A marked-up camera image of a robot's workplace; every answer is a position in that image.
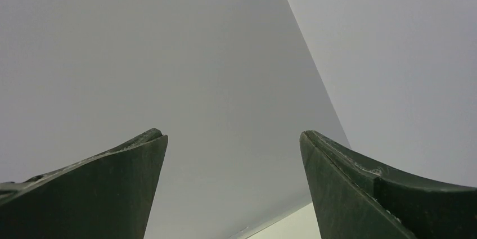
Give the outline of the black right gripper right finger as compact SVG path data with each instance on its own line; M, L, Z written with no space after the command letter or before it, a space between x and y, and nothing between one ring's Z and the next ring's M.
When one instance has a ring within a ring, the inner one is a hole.
M404 172L315 130L299 144L322 238L476 237L476 188Z

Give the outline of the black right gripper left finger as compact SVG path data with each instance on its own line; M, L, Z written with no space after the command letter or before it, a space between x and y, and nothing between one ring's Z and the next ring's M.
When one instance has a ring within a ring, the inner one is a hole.
M24 182L1 183L2 238L144 238L168 136L152 128Z

